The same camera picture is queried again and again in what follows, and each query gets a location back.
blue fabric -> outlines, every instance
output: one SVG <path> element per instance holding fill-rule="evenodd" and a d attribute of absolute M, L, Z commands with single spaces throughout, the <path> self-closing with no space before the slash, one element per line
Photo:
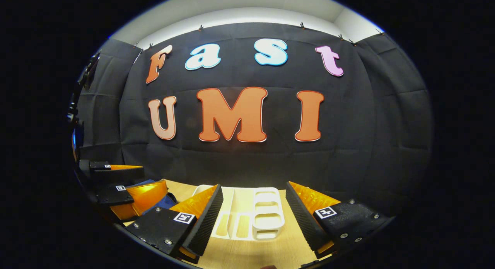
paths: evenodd
<path fill-rule="evenodd" d="M 134 186 L 139 186 L 139 185 L 144 185 L 144 184 L 151 184 L 151 183 L 154 183 L 155 181 L 152 180 L 152 179 L 149 179 L 147 181 L 143 181 L 141 183 L 138 183 L 136 185 L 132 185 L 132 186 L 127 186 L 126 188 L 130 188 L 130 187 L 134 187 Z M 160 208 L 165 208 L 165 209 L 170 209 L 172 206 L 174 206 L 175 204 L 177 204 L 171 197 L 170 195 L 172 195 L 171 193 L 168 193 L 167 195 L 165 195 L 157 204 L 155 204 L 153 207 L 151 207 L 150 209 L 146 210 L 143 212 L 143 215 L 148 213 L 148 211 L 150 211 L 151 209 L 155 209 L 157 207 L 160 207 Z"/>

blue letter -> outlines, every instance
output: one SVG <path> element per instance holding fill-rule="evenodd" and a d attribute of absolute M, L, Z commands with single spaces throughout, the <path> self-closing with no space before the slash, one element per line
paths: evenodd
<path fill-rule="evenodd" d="M 254 48 L 261 54 L 255 54 L 254 59 L 260 65 L 282 65 L 287 61 L 287 44 L 280 39 L 260 39 L 254 43 Z"/>
<path fill-rule="evenodd" d="M 193 49 L 191 57 L 186 61 L 187 70 L 196 70 L 198 68 L 212 68 L 220 63 L 221 58 L 218 57 L 220 46 L 217 44 L 206 44 Z"/>

wooden table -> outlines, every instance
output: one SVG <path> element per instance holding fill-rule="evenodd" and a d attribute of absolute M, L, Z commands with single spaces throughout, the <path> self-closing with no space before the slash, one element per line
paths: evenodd
<path fill-rule="evenodd" d="M 169 192 L 182 202 L 193 195 L 196 186 L 167 181 Z M 236 268 L 260 269 L 274 265 L 278 269 L 298 269 L 302 264 L 316 260 L 290 209 L 285 190 L 279 190 L 285 224 L 280 234 L 269 241 L 239 241 L 210 237 L 205 253 L 197 267 L 205 269 Z"/>

letter m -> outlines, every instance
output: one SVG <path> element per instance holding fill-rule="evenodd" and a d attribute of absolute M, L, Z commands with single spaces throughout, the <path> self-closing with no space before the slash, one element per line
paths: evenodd
<path fill-rule="evenodd" d="M 261 117 L 263 100 L 267 95 L 268 92 L 264 88 L 246 87 L 237 97 L 234 107 L 230 108 L 219 89 L 200 90 L 196 95 L 203 105 L 203 132 L 200 133 L 200 140 L 217 141 L 220 138 L 215 131 L 215 122 L 223 137 L 230 140 L 237 125 L 242 121 L 237 140 L 265 141 L 266 134 L 263 132 Z"/>

orange letter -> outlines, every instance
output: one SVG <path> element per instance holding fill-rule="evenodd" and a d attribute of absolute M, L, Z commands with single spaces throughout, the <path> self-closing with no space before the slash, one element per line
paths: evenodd
<path fill-rule="evenodd" d="M 151 100 L 150 103 L 148 103 L 148 107 L 150 108 L 150 113 L 152 116 L 153 131 L 160 139 L 171 140 L 175 137 L 175 102 L 177 102 L 177 98 L 175 98 L 175 96 L 168 96 L 163 99 L 163 105 L 166 108 L 168 121 L 168 128 L 166 130 L 163 129 L 160 124 L 160 116 L 158 113 L 160 100 Z"/>
<path fill-rule="evenodd" d="M 161 69 L 163 67 L 163 63 L 165 62 L 165 54 L 170 54 L 171 51 L 172 45 L 168 45 L 152 56 L 152 64 L 150 66 L 150 73 L 146 78 L 146 83 L 150 83 L 158 78 L 158 69 Z"/>
<path fill-rule="evenodd" d="M 215 122 L 226 140 L 232 139 L 234 131 L 242 120 L 241 131 L 237 140 L 242 142 L 263 142 L 266 134 L 261 125 L 263 99 L 268 95 L 261 87 L 244 88 L 233 108 L 217 88 L 200 90 L 196 95 L 203 104 L 203 132 L 202 141 L 217 141 L 220 135 L 215 132 Z"/>
<path fill-rule="evenodd" d="M 318 131 L 320 103 L 325 100 L 323 94 L 316 91 L 299 91 L 297 98 L 301 101 L 301 127 L 295 134 L 297 141 L 315 141 L 321 137 Z"/>

